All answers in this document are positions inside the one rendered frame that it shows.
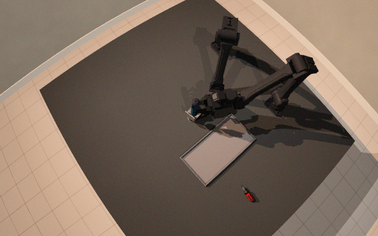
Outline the blue nut driver barrel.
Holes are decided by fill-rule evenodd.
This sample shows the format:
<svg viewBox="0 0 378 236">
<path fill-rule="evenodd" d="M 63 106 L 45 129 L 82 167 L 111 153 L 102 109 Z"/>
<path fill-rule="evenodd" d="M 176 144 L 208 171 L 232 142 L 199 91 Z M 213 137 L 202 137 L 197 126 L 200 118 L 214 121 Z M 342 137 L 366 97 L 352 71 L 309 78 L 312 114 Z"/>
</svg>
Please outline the blue nut driver barrel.
<svg viewBox="0 0 378 236">
<path fill-rule="evenodd" d="M 199 110 L 199 104 L 200 104 L 200 101 L 199 99 L 195 98 L 192 100 L 192 103 L 191 103 L 191 115 L 195 118 L 195 116 L 198 114 L 198 113 L 195 113 L 194 111 L 197 111 Z"/>
</svg>

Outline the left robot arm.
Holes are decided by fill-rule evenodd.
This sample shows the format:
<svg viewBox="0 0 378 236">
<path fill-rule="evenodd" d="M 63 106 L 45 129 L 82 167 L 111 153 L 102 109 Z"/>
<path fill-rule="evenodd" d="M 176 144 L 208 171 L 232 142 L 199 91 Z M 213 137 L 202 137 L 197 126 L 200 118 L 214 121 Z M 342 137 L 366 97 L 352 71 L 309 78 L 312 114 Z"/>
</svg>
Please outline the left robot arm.
<svg viewBox="0 0 378 236">
<path fill-rule="evenodd" d="M 318 72 L 312 57 L 295 53 L 286 58 L 287 64 L 253 85 L 248 89 L 237 92 L 231 89 L 216 92 L 212 95 L 212 101 L 215 110 L 234 107 L 234 109 L 243 109 L 249 102 L 257 96 L 277 86 L 278 84 L 289 79 L 284 86 L 278 86 L 271 91 L 271 97 L 265 104 L 276 114 L 279 115 L 288 104 L 290 94 L 310 75 Z"/>
</svg>

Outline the red-handled nut driver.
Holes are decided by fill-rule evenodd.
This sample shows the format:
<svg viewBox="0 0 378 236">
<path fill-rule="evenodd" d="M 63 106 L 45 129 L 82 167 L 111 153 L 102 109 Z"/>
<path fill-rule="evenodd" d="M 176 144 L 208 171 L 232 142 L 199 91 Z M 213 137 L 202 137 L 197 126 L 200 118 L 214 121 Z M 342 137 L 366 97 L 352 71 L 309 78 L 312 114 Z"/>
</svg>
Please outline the red-handled nut driver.
<svg viewBox="0 0 378 236">
<path fill-rule="evenodd" d="M 243 190 L 245 190 L 245 187 L 242 187 Z M 245 190 L 245 195 L 246 197 L 249 199 L 249 201 L 251 202 L 252 200 L 254 200 L 254 197 L 251 195 L 251 193 L 248 191 Z"/>
</svg>

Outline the beige rectangular tray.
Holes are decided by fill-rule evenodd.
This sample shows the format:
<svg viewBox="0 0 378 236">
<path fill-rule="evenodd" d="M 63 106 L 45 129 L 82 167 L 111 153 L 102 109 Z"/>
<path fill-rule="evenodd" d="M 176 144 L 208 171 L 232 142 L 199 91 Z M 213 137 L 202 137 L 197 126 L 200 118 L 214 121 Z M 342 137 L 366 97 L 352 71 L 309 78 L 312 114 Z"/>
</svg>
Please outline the beige rectangular tray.
<svg viewBox="0 0 378 236">
<path fill-rule="evenodd" d="M 180 159 L 206 186 L 254 140 L 255 137 L 230 114 Z"/>
</svg>

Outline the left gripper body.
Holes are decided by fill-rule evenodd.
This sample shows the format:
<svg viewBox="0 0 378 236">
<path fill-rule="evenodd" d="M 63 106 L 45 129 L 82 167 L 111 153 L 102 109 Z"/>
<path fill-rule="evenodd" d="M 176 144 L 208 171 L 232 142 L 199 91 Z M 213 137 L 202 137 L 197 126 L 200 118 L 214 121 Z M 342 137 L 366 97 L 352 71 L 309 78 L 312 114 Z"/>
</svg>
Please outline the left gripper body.
<svg viewBox="0 0 378 236">
<path fill-rule="evenodd" d="M 209 97 L 207 98 L 206 106 L 207 106 L 207 108 L 208 108 L 208 107 L 210 108 L 211 116 L 214 116 L 214 114 L 215 114 L 215 108 L 214 108 L 214 104 L 213 104 L 213 101 L 212 101 L 211 94 L 209 94 L 208 96 L 209 96 Z M 212 113 L 212 112 L 213 112 L 213 113 Z M 210 114 L 210 113 L 209 113 L 209 114 Z"/>
</svg>

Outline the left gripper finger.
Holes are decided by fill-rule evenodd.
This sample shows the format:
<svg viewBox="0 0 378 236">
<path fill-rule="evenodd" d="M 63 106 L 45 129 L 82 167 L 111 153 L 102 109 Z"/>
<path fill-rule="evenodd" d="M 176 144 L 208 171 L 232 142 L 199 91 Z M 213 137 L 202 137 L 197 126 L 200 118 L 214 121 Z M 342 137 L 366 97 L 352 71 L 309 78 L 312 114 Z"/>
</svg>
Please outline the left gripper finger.
<svg viewBox="0 0 378 236">
<path fill-rule="evenodd" d="M 204 104 L 206 104 L 206 102 L 207 102 L 207 97 L 204 96 L 204 97 L 201 98 L 199 101 L 200 101 L 200 105 L 204 105 Z"/>
<path fill-rule="evenodd" d="M 201 114 L 204 114 L 204 115 L 209 115 L 210 113 L 210 108 L 204 108 L 204 109 L 200 109 L 200 110 L 197 110 L 197 111 L 194 111 L 195 113 L 201 113 Z"/>
</svg>

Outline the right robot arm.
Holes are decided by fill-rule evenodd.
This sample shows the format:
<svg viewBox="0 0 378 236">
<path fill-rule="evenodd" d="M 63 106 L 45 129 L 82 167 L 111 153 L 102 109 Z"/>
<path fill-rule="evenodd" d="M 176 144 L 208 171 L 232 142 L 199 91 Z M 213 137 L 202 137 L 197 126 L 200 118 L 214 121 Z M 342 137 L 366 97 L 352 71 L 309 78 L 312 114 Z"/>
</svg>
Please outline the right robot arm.
<svg viewBox="0 0 378 236">
<path fill-rule="evenodd" d="M 219 53 L 219 62 L 213 75 L 213 82 L 210 82 L 209 91 L 213 92 L 211 96 L 224 90 L 223 75 L 228 55 L 232 46 L 238 45 L 240 38 L 240 33 L 237 32 L 238 18 L 223 16 L 222 21 L 222 29 L 218 29 L 215 41 L 211 43 L 211 46 Z"/>
</svg>

